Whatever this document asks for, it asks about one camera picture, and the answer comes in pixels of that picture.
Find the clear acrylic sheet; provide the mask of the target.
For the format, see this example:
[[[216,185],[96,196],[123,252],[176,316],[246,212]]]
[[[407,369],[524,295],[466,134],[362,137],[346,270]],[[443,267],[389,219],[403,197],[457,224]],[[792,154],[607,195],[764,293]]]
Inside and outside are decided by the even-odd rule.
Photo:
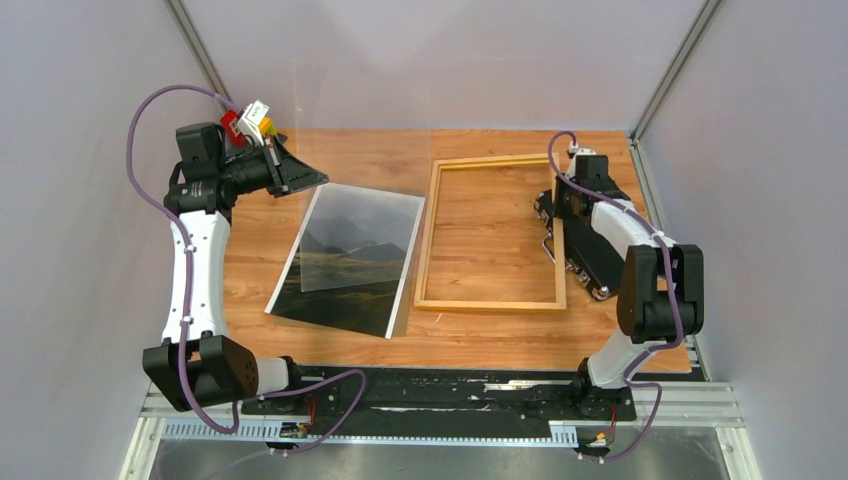
[[[295,67],[297,154],[337,183],[426,198],[432,94],[359,62]]]

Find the landscape photo print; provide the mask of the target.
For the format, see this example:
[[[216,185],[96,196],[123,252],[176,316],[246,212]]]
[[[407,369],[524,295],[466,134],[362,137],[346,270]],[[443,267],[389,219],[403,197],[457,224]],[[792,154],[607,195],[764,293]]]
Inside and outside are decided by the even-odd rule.
[[[318,187],[265,313],[385,339],[405,335],[425,202],[337,183]]]

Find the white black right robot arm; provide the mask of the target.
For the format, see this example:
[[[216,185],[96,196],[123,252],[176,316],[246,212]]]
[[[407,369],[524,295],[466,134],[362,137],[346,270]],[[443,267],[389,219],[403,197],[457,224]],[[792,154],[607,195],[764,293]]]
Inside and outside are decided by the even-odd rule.
[[[653,227],[609,174],[606,156],[579,148],[551,190],[548,214],[561,221],[564,255],[597,301],[616,301],[617,328],[582,360],[571,403],[596,417],[622,401],[635,371],[704,325],[704,255]]]

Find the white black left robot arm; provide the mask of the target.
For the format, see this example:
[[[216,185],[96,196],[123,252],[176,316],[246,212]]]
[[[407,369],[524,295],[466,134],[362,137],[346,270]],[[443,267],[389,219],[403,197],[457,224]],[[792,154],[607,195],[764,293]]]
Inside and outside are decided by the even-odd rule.
[[[290,376],[291,359],[257,359],[230,338],[223,309],[225,250],[238,197],[265,190],[279,198],[329,180],[292,155],[286,140],[276,134],[226,147],[223,126],[213,122],[176,131],[181,160],[161,204],[175,248],[171,307],[161,343],[144,350],[142,368],[179,412],[247,400],[262,390],[283,413],[305,403],[307,389]]]

